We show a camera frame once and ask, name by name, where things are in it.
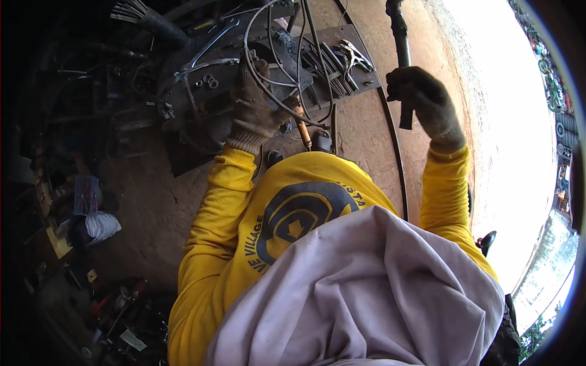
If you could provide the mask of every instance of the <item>yellow long-sleeve shirt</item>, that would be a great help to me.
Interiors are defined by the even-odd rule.
[[[423,173],[421,228],[457,243],[496,278],[468,230],[470,152],[430,149]],[[254,156],[225,147],[193,220],[169,319],[169,363],[200,365],[226,310],[298,238],[372,205],[397,214],[356,164],[306,152],[271,167],[253,190]]]

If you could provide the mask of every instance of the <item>white cloth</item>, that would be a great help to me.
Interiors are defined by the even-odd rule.
[[[122,230],[116,216],[98,211],[96,215],[86,216],[87,235],[95,240],[106,240]]]
[[[369,207],[292,244],[228,309],[205,364],[478,365],[503,304],[457,244]]]

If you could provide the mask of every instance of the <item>welding electrode holder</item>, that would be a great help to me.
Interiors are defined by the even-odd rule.
[[[403,19],[401,3],[403,0],[387,0],[387,15],[391,18],[391,29],[395,38],[399,67],[411,66],[409,42],[407,40],[407,25]],[[413,110],[401,102],[401,121],[399,128],[413,129]]]
[[[299,115],[303,115],[303,107],[297,105],[293,108],[293,111]],[[299,135],[301,136],[301,141],[303,141],[303,145],[307,148],[307,150],[311,149],[311,137],[309,136],[309,131],[307,131],[307,126],[305,125],[304,121],[300,119],[294,118],[295,124],[297,124],[297,128],[299,129]]]

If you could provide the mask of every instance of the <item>metal plate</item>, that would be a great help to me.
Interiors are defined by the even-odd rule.
[[[339,50],[340,40],[347,39],[350,41],[354,47],[358,49],[363,55],[367,56],[368,52],[366,51],[366,46],[360,40],[358,32],[353,25],[342,25],[335,28],[327,28],[323,30],[317,31],[318,39],[320,42],[325,42],[333,51]],[[295,42],[299,42],[299,37],[295,38]],[[306,45],[308,42],[307,40],[303,40],[303,45]],[[377,77],[376,71],[371,73],[367,73],[363,69],[358,66],[352,67],[352,78],[358,85],[358,90],[354,92],[354,94],[350,95],[349,97],[343,97],[340,99],[334,99],[334,103],[342,101],[346,98],[350,98],[354,95],[358,95],[363,93],[367,90],[376,89],[380,87],[379,78]],[[366,82],[372,81],[371,84],[365,85]],[[329,93],[326,84],[322,80],[315,80],[315,91],[318,95],[318,98],[321,102],[322,108],[329,106]],[[309,90],[305,90],[303,93],[305,105],[307,109],[312,111],[318,108],[317,103],[315,103],[313,97]]]

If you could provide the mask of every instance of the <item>stacked tires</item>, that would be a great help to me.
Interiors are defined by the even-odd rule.
[[[567,148],[573,148],[579,144],[578,125],[574,116],[563,112],[556,113],[557,142]]]

